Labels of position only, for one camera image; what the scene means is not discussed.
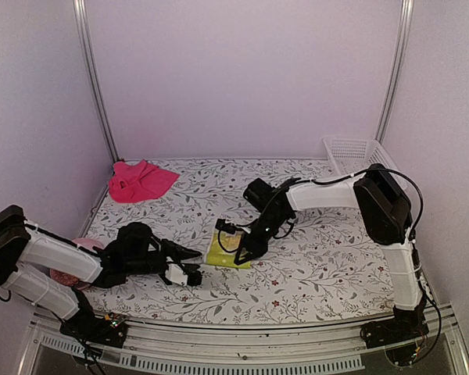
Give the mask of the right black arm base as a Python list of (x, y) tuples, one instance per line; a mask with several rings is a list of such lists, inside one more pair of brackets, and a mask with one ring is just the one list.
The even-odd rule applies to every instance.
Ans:
[(387, 320), (375, 320), (365, 323), (360, 328), (360, 338), (367, 348), (393, 345), (402, 341), (422, 338), (429, 332), (421, 305), (412, 310), (393, 308), (393, 317)]

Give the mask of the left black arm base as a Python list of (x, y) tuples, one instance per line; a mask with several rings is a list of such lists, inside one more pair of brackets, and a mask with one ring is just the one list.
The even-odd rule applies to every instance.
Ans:
[(98, 318), (91, 309), (79, 308), (69, 319), (62, 320), (61, 334), (89, 343), (122, 348), (127, 338), (128, 325)]

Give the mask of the green white patterned towel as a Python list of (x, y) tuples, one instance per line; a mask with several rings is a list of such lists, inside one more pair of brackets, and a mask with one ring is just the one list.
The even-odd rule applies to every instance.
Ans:
[(250, 269), (251, 262), (246, 262), (241, 265), (235, 264), (235, 253), (238, 249), (241, 238), (241, 232), (228, 234), (224, 231), (219, 232), (219, 230), (215, 229), (213, 231), (212, 240), (207, 253), (204, 256), (204, 263), (208, 266), (219, 266), (241, 270)]

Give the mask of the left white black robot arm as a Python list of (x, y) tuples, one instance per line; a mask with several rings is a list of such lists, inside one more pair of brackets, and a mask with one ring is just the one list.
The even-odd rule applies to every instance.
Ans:
[(44, 266), (67, 273), (97, 288), (125, 284), (129, 276), (155, 274), (167, 284), (198, 286), (199, 265), (190, 259), (201, 252), (160, 239), (151, 228), (133, 222), (121, 227), (104, 249), (90, 250), (27, 221), (18, 205), (0, 212), (0, 288), (17, 293), (32, 305), (51, 310), (84, 339), (95, 338), (97, 317), (83, 309), (83, 298), (37, 270)]

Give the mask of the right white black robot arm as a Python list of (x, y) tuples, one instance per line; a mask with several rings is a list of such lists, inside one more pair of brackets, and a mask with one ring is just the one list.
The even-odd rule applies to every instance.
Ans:
[(389, 323), (388, 333), (406, 340), (419, 326), (414, 313), (424, 306), (421, 262), (415, 247), (420, 218), (396, 177), (400, 173), (373, 164), (365, 170), (334, 180), (303, 180), (294, 177), (278, 187), (256, 179), (245, 189), (244, 198), (260, 213), (242, 234), (234, 253), (241, 265), (258, 259), (268, 250), (284, 222), (308, 209), (349, 207), (360, 211), (367, 236), (380, 247), (388, 264), (394, 288), (395, 307), (401, 312)]

